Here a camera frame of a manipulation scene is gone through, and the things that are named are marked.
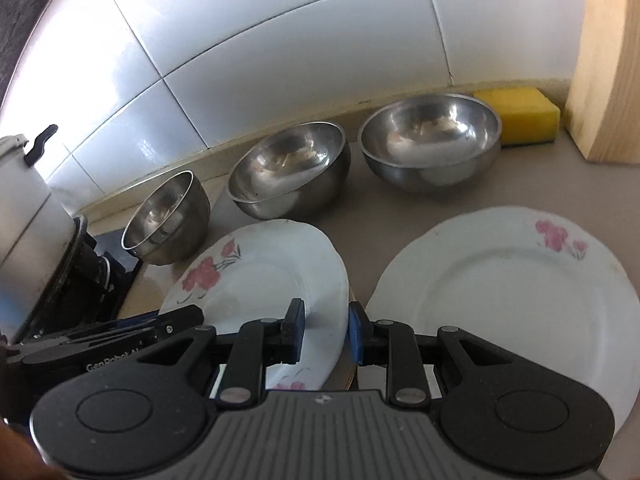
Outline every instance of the yellow sponge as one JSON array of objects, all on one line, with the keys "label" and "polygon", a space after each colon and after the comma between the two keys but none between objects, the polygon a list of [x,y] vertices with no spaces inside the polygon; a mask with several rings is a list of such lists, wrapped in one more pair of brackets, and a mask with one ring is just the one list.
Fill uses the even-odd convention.
[{"label": "yellow sponge", "polygon": [[502,119],[503,146],[553,142],[560,126],[560,108],[534,87],[479,90],[474,97]]}]

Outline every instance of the metal bowl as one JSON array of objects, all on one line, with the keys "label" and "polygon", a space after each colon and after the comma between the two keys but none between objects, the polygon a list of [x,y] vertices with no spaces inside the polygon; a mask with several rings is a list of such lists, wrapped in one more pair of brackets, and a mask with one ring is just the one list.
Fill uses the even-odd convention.
[{"label": "metal bowl", "polygon": [[338,195],[350,165],[340,126],[298,124],[252,147],[231,171],[226,192],[254,218],[306,218]]},{"label": "metal bowl", "polygon": [[487,104],[456,94],[404,99],[362,125],[358,143],[381,179],[431,192],[485,172],[500,152],[502,122]]},{"label": "metal bowl", "polygon": [[207,235],[211,207],[191,171],[172,176],[134,213],[122,234],[122,248],[153,265],[191,256]]}]

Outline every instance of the tiled wall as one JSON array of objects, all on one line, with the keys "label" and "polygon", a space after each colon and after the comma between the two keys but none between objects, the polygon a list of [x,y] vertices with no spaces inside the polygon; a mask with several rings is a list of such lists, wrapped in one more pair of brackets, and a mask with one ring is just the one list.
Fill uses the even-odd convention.
[{"label": "tiled wall", "polygon": [[584,0],[53,0],[0,137],[69,210],[317,110],[447,84],[569,78]]}]

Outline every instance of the plate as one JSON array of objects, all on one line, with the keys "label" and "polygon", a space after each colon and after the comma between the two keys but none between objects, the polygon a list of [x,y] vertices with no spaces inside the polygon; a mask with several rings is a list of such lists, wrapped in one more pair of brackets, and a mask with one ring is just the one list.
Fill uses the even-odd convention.
[{"label": "plate", "polygon": [[616,257],[569,220],[495,207],[447,220],[402,250],[367,305],[434,335],[455,325],[580,381],[616,431],[640,387],[640,303]]},{"label": "plate", "polygon": [[266,387],[319,390],[338,361],[347,329],[349,283],[326,235],[291,220],[242,227],[204,251],[164,299],[160,314],[196,304],[219,334],[247,321],[283,318],[305,301],[305,335],[295,365],[267,368]]}]

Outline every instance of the metal pot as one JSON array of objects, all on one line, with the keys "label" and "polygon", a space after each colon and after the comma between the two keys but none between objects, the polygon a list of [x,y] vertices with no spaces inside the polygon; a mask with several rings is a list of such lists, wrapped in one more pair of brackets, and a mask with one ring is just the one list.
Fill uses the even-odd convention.
[{"label": "metal pot", "polygon": [[33,165],[58,129],[25,154],[22,135],[0,139],[0,331],[10,341],[28,322],[65,256],[76,224]]}]

